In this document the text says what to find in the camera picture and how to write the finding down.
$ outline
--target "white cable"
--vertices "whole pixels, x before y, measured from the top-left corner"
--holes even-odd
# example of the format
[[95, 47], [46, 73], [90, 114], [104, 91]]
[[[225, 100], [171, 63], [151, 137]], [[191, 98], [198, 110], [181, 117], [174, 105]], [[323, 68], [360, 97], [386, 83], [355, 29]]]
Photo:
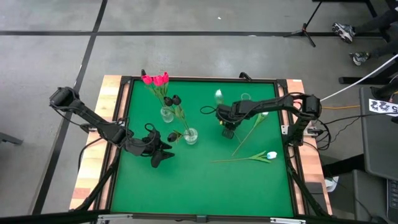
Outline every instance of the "white cable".
[[393, 56], [390, 60], [388, 60], [386, 63], [382, 64], [380, 67], [378, 67], [377, 69], [375, 69], [373, 72], [369, 73], [369, 75], [366, 75], [365, 77], [363, 77], [363, 78], [361, 78], [360, 80], [358, 80], [356, 83], [353, 83], [353, 84], [347, 86], [346, 88], [344, 88], [344, 89], [342, 89], [342, 90], [340, 90], [340, 91], [337, 91], [336, 93], [334, 93], [334, 94], [332, 94], [332, 95], [330, 95], [330, 96], [325, 97], [324, 99], [321, 100], [321, 102], [322, 102], [323, 100], [327, 100], [327, 99], [331, 98], [332, 96], [335, 96], [335, 95], [341, 93], [342, 91], [345, 91], [345, 90], [347, 90], [347, 89], [349, 89], [349, 88], [355, 86], [356, 84], [360, 83], [361, 81], [363, 81], [363, 80], [366, 79], [367, 77], [370, 77], [371, 75], [373, 75], [373, 74], [375, 74], [376, 72], [378, 72], [382, 67], [386, 66], [388, 63], [390, 63], [390, 62], [391, 62], [392, 60], [394, 60], [396, 57], [398, 57], [398, 54], [395, 55], [395, 56]]

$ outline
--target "black frame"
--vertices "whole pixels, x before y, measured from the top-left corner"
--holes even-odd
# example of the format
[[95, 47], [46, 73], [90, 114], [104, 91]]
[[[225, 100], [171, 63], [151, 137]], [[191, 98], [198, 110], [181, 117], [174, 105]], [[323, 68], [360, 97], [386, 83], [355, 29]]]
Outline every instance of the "black frame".
[[[328, 2], [338, 2], [338, 0], [329, 0]], [[370, 13], [372, 16], [376, 16], [376, 12], [374, 11], [373, 5], [370, 0], [345, 0], [342, 2], [363, 2], [366, 3]], [[160, 36], [160, 35], [169, 35], [169, 36], [249, 36], [256, 35], [259, 37], [283, 37], [290, 32], [230, 32], [230, 31], [221, 31], [221, 32], [212, 32], [212, 31], [99, 31], [100, 25], [104, 16], [104, 12], [106, 10], [106, 5], [108, 0], [102, 0], [101, 7], [99, 9], [94, 27], [92, 31], [72, 31], [72, 30], [60, 30], [60, 31], [48, 31], [48, 30], [0, 30], [0, 36], [4, 35], [28, 35], [28, 36], [90, 36], [85, 54], [83, 56], [83, 60], [81, 63], [81, 68], [79, 70], [78, 76], [76, 77], [75, 86], [73, 89], [76, 91], [80, 90], [81, 84], [83, 82], [86, 68], [88, 66], [88, 62], [90, 61], [91, 52], [93, 50], [93, 46], [95, 44], [95, 40], [97, 36]], [[335, 34], [332, 32], [309, 32], [309, 34], [313, 37], [335, 37]], [[378, 33], [366, 33], [361, 35], [363, 37], [384, 37], [383, 34]], [[72, 117], [71, 113], [66, 113], [65, 117], [70, 119]], [[34, 206], [32, 214], [41, 214], [42, 209], [45, 203], [45, 199], [47, 197], [47, 193], [50, 188], [50, 184], [52, 181], [52, 177], [55, 172], [55, 168], [58, 163], [58, 159], [62, 150], [63, 142], [66, 138], [68, 131], [69, 122], [66, 119], [62, 119], [60, 123], [60, 127], [58, 129], [58, 133], [52, 145], [52, 153], [50, 156], [49, 165], [46, 168], [44, 179], [40, 184], [40, 190], [37, 194], [37, 197], [34, 198]]]
[[[131, 102], [131, 97], [132, 97], [132, 90], [134, 88], [134, 82], [136, 81], [141, 81], [141, 77], [130, 77], [130, 76], [123, 76], [121, 78], [120, 86], [119, 86], [119, 93], [118, 97], [116, 100], [116, 106], [114, 109], [114, 114], [113, 114], [113, 119], [117, 120], [119, 110], [120, 110], [120, 105], [121, 105], [121, 95], [123, 94], [123, 90], [125, 85], [128, 85], [128, 91], [127, 91], [127, 98], [126, 98], [126, 103], [124, 107], [124, 112], [123, 112], [123, 118], [125, 118], [130, 109], [130, 102]], [[279, 86], [282, 87], [284, 94], [287, 94], [289, 91], [287, 89], [287, 82], [286, 80], [276, 80], [276, 79], [251, 79], [248, 81], [247, 79], [244, 78], [208, 78], [208, 77], [170, 77], [170, 81], [173, 82], [227, 82], [227, 83], [264, 83], [264, 84], [273, 84], [274, 86], [274, 93], [275, 97], [279, 97]], [[279, 116], [279, 123], [284, 124], [283, 120], [283, 114], [282, 111], [278, 111], [278, 116]], [[288, 113], [288, 120], [289, 124], [293, 124], [293, 117], [291, 113]], [[284, 148], [284, 154], [285, 154], [285, 162], [287, 165], [287, 159], [290, 158], [289, 154], [289, 148], [288, 146], [283, 145]], [[302, 171], [302, 164], [300, 161], [300, 154], [299, 154], [299, 149], [298, 147], [293, 147], [294, 151], [294, 159], [297, 165], [297, 172], [300, 176], [300, 178], [304, 181], [303, 178], [303, 171]], [[107, 143], [106, 146], [106, 152], [105, 152], [105, 157], [109, 160], [109, 156], [111, 154], [111, 145], [110, 143]], [[105, 173], [109, 161], [103, 161], [103, 166], [101, 169], [101, 176], [102, 178], [103, 174]], [[289, 191], [290, 191], [290, 198], [292, 200], [292, 208], [293, 208], [293, 214], [294, 217], [299, 214], [298, 208], [297, 208], [297, 199], [295, 196], [295, 188], [294, 188], [294, 180], [288, 173], [288, 169], [286, 169], [287, 172], [287, 177], [288, 177], [288, 183], [289, 183]], [[111, 202], [113, 199], [113, 194], [114, 194], [114, 186], [116, 182], [116, 176], [118, 174], [118, 170], [116, 169], [115, 172], [112, 174], [109, 182], [109, 189], [108, 189], [108, 196], [106, 197], [106, 210], [111, 209]], [[98, 195], [96, 201], [95, 201], [95, 206], [94, 209], [99, 209], [99, 204], [101, 200], [101, 194]], [[305, 213], [308, 213], [308, 205], [307, 203], [303, 204]], [[198, 217], [201, 215], [180, 215], [180, 214], [159, 214], [159, 213], [133, 213], [134, 218], [146, 218], [146, 219], [161, 219], [161, 220], [178, 220], [178, 221], [183, 221], [183, 220], [190, 220], [190, 221], [197, 221]], [[244, 216], [229, 216], [229, 215], [205, 215], [206, 220], [209, 221], [245, 221], [245, 222], [270, 222], [270, 217], [244, 217]]]

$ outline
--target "black flower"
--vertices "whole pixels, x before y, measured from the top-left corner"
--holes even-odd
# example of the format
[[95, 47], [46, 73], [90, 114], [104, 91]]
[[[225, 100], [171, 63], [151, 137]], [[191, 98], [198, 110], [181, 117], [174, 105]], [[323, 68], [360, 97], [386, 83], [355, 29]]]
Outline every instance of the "black flower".
[[173, 104], [174, 104], [175, 106], [178, 106], [180, 103], [181, 103], [180, 97], [178, 97], [177, 95], [174, 95], [174, 96], [173, 96]]
[[167, 141], [174, 142], [175, 140], [177, 140], [177, 133], [175, 132], [170, 133], [169, 136], [167, 137]]
[[173, 105], [173, 100], [172, 100], [170, 97], [165, 96], [165, 97], [163, 98], [163, 100], [164, 100], [164, 104], [165, 104], [166, 106], [172, 106], [172, 105]]

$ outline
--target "tripod stand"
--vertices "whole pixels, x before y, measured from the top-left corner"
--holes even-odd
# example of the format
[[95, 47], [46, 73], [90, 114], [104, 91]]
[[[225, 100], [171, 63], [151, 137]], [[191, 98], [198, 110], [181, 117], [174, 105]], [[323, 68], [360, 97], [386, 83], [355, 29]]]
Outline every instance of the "tripod stand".
[[307, 23], [303, 24], [303, 27], [300, 30], [296, 30], [294, 32], [291, 32], [288, 35], [285, 35], [284, 37], [291, 37], [291, 36], [306, 36], [308, 38], [308, 40], [310, 41], [312, 47], [316, 47], [315, 43], [312, 41], [310, 35], [307, 33], [307, 27], [309, 25], [309, 23], [311, 22], [312, 18], [314, 17], [315, 13], [317, 13], [319, 7], [321, 6], [322, 2], [320, 1], [317, 8], [315, 9], [315, 11], [312, 13], [311, 18], [308, 20]]

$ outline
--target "wooden table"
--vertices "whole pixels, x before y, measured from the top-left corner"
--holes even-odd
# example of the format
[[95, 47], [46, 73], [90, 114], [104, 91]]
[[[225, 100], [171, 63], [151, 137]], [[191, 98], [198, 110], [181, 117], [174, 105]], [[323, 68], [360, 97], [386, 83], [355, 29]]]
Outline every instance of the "wooden table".
[[[95, 113], [102, 116], [107, 121], [112, 121], [114, 117], [122, 118], [124, 116], [124, 107], [127, 102], [128, 85], [121, 85], [122, 76], [120, 75], [105, 75], [103, 83], [99, 92], [98, 101], [95, 108]], [[303, 83], [301, 80], [286, 80], [287, 90], [289, 92], [304, 92]], [[284, 89], [279, 87], [279, 95], [284, 95]], [[118, 114], [115, 113], [116, 101], [118, 95], [121, 97]], [[287, 112], [283, 111], [284, 124], [288, 124]], [[98, 139], [97, 132], [89, 133], [87, 144]], [[314, 138], [305, 136], [304, 141], [316, 146]], [[100, 140], [85, 150], [81, 162], [81, 168], [78, 173], [75, 189], [73, 191], [72, 201], [70, 208], [76, 208], [94, 189], [98, 183], [101, 175], [101, 169], [105, 159], [107, 143], [105, 140]], [[111, 154], [108, 160], [112, 161], [116, 148], [111, 148]], [[289, 148], [290, 154], [293, 155], [292, 147]], [[304, 144], [298, 148], [300, 154], [303, 177], [306, 182], [319, 182], [323, 187], [323, 194], [327, 205], [328, 213], [331, 214], [330, 201], [326, 191], [326, 186], [323, 178], [322, 165], [320, 162], [319, 154], [314, 148]], [[292, 159], [293, 165], [296, 167], [295, 160]], [[97, 202], [99, 209], [106, 208], [106, 198], [108, 196], [109, 181], [104, 186], [101, 200]], [[299, 188], [295, 184], [295, 196], [297, 201], [297, 210], [299, 214], [304, 214], [304, 206], [302, 195]]]

